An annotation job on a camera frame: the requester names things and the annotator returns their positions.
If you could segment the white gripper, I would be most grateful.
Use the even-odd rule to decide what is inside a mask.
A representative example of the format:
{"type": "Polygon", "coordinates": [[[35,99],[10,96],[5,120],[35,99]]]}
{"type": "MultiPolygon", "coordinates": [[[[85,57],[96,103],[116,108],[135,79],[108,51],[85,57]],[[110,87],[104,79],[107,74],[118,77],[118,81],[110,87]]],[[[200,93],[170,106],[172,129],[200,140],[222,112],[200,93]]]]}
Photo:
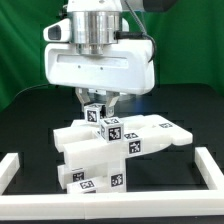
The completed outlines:
{"type": "Polygon", "coordinates": [[[106,93],[106,113],[113,114],[120,94],[142,95],[155,84],[153,43],[143,39],[119,39],[105,45],[100,55],[82,55],[70,43],[71,22],[64,19],[43,31],[48,42],[45,53],[45,74],[51,84],[78,87],[76,96],[81,109],[90,103],[91,90],[106,93]]]}

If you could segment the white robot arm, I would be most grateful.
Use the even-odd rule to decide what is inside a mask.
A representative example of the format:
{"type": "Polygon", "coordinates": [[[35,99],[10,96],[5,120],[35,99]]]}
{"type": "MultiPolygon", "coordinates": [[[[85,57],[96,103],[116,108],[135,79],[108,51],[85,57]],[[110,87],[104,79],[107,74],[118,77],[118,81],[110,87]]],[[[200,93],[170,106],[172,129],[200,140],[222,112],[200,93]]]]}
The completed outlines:
{"type": "Polygon", "coordinates": [[[142,95],[155,84],[156,45],[144,28],[131,32],[121,13],[165,12],[177,0],[68,0],[64,18],[43,31],[45,73],[55,85],[73,86],[83,105],[88,93],[106,93],[105,115],[122,93],[142,95]]]}

